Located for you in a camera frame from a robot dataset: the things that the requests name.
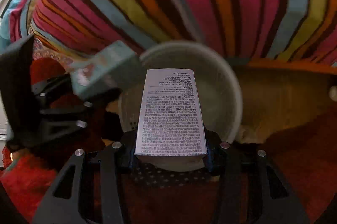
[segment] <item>striped fabric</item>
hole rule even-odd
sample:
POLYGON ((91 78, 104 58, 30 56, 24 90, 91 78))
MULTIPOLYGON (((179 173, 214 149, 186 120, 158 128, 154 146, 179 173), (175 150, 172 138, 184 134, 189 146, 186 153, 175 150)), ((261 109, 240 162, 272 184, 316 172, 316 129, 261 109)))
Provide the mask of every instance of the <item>striped fabric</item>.
POLYGON ((21 0, 9 21, 11 41, 34 33, 71 60, 185 39, 250 66, 337 74, 337 0, 21 0))

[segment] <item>white box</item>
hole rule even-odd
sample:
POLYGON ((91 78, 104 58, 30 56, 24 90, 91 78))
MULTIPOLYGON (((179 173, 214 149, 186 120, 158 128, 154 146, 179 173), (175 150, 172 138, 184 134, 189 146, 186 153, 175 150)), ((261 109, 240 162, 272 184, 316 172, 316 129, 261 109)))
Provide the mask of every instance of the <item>white box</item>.
POLYGON ((148 162, 149 157, 207 154, 193 70, 147 71, 135 154, 148 162))

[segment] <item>metal screw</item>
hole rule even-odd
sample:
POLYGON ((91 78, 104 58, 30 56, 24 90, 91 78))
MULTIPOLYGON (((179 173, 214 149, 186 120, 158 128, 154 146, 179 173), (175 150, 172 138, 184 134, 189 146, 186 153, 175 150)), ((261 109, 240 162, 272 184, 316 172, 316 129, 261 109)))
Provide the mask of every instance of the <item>metal screw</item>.
POLYGON ((220 143, 220 147, 222 149, 228 149, 230 147, 230 144, 228 142, 222 142, 220 143))
POLYGON ((81 155, 83 155, 83 154, 84 154, 83 149, 77 149, 77 150, 75 151, 75 155, 76 155, 77 157, 79 157, 79 156, 81 156, 81 155))
POLYGON ((85 128, 88 124, 82 120, 78 120, 76 121, 76 126, 81 127, 81 128, 85 128))
POLYGON ((112 148, 114 149, 119 149, 120 147, 122 147, 122 143, 120 143, 119 141, 116 141, 112 144, 112 148))
POLYGON ((85 107, 88 107, 88 108, 91 108, 91 107, 92 107, 92 103, 89 102, 89 101, 86 101, 85 103, 83 103, 83 105, 84 105, 85 107))
POLYGON ((258 150, 258 151, 257 151, 257 154, 258 154, 260 157, 263 157, 263 158, 267 155, 267 153, 266 153, 265 151, 263 151, 263 150, 258 150))

